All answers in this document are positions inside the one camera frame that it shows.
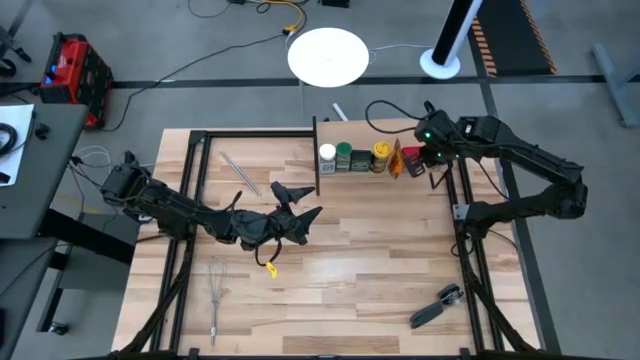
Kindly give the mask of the black-lid green spice tin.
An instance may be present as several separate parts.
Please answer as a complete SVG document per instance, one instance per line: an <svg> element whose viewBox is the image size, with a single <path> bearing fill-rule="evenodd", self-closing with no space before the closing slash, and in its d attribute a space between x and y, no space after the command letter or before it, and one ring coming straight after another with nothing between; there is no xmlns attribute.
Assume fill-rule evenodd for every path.
<svg viewBox="0 0 640 360"><path fill-rule="evenodd" d="M369 172L372 161L370 150L353 150L351 153L350 170L352 172Z"/></svg>

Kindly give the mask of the yellow-lid brown spice jar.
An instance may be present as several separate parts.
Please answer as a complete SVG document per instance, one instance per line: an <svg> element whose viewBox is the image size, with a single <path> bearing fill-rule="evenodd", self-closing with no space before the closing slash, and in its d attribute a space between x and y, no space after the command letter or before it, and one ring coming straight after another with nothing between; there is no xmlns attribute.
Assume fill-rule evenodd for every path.
<svg viewBox="0 0 640 360"><path fill-rule="evenodd" d="M387 141L378 141L372 148L371 171L382 173L391 155L392 147Z"/></svg>

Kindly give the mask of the grey desk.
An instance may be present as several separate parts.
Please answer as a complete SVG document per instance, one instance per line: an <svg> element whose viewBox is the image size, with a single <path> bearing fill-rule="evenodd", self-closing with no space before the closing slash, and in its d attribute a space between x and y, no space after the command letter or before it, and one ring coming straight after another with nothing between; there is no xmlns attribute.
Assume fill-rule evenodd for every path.
<svg viewBox="0 0 640 360"><path fill-rule="evenodd" d="M84 105L34 107L31 137L24 147L17 182L0 187L0 239L37 236L87 117ZM46 140L34 135L38 123L50 127Z"/></svg>
<svg viewBox="0 0 640 360"><path fill-rule="evenodd" d="M14 352L57 245L53 238L0 240L0 360L9 360Z"/></svg>

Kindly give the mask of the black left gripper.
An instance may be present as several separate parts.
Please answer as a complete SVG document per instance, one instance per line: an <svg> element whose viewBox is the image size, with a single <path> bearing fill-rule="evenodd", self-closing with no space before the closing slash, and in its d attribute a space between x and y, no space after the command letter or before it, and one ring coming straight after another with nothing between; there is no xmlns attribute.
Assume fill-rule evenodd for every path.
<svg viewBox="0 0 640 360"><path fill-rule="evenodd" d="M285 238L298 245L306 245L308 229L322 212L323 207L317 206L297 216L290 204L298 203L302 198L315 192L314 187L286 188L278 181L274 181L271 190L279 204L267 216L267 234L274 239Z"/></svg>

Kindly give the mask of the grey metal table leg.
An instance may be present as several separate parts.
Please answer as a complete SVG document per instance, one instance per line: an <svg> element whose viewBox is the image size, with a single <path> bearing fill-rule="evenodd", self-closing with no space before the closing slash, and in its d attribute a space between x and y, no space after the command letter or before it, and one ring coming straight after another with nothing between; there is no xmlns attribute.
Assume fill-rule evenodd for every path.
<svg viewBox="0 0 640 360"><path fill-rule="evenodd" d="M617 64L603 44L594 43L591 51L620 114L621 125L625 128L640 128L640 114L632 104L628 90L631 80L640 75L640 52L626 63Z"/></svg>

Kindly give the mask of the black metal table frame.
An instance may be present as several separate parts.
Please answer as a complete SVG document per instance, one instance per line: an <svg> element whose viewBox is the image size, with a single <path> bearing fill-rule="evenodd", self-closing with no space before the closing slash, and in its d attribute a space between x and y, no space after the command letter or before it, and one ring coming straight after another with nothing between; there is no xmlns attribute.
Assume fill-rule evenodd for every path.
<svg viewBox="0 0 640 360"><path fill-rule="evenodd" d="M181 307L180 353L195 348L207 355L445 355L473 346L465 302L419 328L409 324L442 288L462 280L460 261L451 252L455 237L448 190L439 175L429 176L431 187L444 183L444 194L322 197L314 170L318 137L246 130L237 137L214 136L209 145L191 144L189 138L187 129L163 133L157 179L178 187L185 164L191 163L189 191L209 207L235 203L268 213L276 206L270 184L278 181L289 188L315 188L294 205L296 213L323 210L303 246L270 242L254 253L199 232ZM204 181L197 179L199 170L206 171ZM227 264L214 346L206 270L212 257ZM278 270L277 278L267 262Z"/></svg>

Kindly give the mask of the red and black toolbox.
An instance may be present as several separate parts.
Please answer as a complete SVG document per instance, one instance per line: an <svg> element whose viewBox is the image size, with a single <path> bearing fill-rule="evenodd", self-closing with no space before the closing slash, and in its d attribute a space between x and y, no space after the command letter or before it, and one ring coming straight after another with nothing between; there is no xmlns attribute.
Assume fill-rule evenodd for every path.
<svg viewBox="0 0 640 360"><path fill-rule="evenodd" d="M56 33L39 88L44 103L88 107L84 127L103 129L113 74L82 34Z"/></svg>

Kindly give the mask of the white and black pillar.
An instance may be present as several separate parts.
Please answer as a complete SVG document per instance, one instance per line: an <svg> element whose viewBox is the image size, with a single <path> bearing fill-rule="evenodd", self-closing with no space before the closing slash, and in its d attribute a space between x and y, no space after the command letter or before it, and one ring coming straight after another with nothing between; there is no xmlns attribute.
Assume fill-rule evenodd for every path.
<svg viewBox="0 0 640 360"><path fill-rule="evenodd" d="M459 73L458 53L482 3L483 0L453 0L436 45L420 57L424 73L438 80L451 79Z"/></svg>

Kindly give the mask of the white round disc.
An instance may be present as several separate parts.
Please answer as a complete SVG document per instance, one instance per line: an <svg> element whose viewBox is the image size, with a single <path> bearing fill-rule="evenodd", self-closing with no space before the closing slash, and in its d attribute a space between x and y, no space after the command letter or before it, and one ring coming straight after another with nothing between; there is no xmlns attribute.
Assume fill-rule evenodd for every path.
<svg viewBox="0 0 640 360"><path fill-rule="evenodd" d="M337 88L360 78L369 64L369 50L354 33L334 27L300 35L289 47L287 64L305 84Z"/></svg>

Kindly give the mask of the green-lid spice jar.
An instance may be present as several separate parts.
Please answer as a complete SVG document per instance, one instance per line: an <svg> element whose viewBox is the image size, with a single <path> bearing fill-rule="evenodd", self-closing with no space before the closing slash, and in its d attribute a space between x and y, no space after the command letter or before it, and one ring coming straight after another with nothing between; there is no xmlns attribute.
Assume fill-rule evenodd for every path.
<svg viewBox="0 0 640 360"><path fill-rule="evenodd" d="M340 142L336 145L336 171L348 172L351 168L352 145L348 142Z"/></svg>

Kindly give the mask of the black desk leg with caster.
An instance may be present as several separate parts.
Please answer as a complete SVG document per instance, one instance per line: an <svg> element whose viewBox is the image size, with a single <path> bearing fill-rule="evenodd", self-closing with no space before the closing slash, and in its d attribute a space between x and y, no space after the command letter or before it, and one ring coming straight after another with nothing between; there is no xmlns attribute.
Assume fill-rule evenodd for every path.
<svg viewBox="0 0 640 360"><path fill-rule="evenodd" d="M49 260L48 267L56 270L57 274L36 327L37 332L52 333L58 336L64 336L69 332L69 326L64 323L56 322L54 317L64 293L64 289L60 286L60 283L69 262L70 253L70 248L63 252L54 251Z"/></svg>

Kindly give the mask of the wooden shelf with black frame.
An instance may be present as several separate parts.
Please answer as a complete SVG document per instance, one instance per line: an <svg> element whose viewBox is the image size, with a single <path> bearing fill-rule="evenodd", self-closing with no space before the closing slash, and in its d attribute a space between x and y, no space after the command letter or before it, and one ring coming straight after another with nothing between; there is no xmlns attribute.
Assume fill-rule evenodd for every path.
<svg viewBox="0 0 640 360"><path fill-rule="evenodd" d="M347 142L355 150L373 151L374 144L380 141L386 141L391 146L394 146L396 141L399 141L402 147L422 146L422 143L415 139L413 131L395 135L383 134L372 129L365 120L318 121L317 134L320 145ZM394 179L387 169L384 169L382 173L369 171L321 174L319 185L322 197L337 196L339 193L364 197L392 194L403 197L409 193L427 196L428 194L444 194L446 192L444 183L441 183L436 189L431 187L428 173L413 178L407 170L404 170L397 179Z"/></svg>

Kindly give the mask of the red-lid smoked paprika tin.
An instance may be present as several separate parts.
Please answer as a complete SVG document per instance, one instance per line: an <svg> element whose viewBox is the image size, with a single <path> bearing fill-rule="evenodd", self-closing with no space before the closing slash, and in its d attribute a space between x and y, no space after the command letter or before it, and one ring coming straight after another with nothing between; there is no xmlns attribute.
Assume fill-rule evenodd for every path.
<svg viewBox="0 0 640 360"><path fill-rule="evenodd" d="M404 165L413 178L419 177L425 173L425 167L420 156L419 146L407 146L401 148Z"/></svg>

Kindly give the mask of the white-lid bagel seasoning jar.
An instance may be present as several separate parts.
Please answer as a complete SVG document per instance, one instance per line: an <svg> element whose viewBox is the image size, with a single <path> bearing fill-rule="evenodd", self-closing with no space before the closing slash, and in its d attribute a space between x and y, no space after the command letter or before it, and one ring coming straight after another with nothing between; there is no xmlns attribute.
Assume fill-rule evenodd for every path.
<svg viewBox="0 0 640 360"><path fill-rule="evenodd" d="M336 148L333 144L322 144L318 149L319 172L333 174L336 171Z"/></svg>

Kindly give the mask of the white paper sheet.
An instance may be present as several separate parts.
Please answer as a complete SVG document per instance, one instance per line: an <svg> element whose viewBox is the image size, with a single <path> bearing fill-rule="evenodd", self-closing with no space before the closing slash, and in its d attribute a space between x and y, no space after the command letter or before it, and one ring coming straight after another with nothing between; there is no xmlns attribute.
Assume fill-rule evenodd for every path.
<svg viewBox="0 0 640 360"><path fill-rule="evenodd" d="M17 182L33 117L33 104L0 106L0 187Z"/></svg>

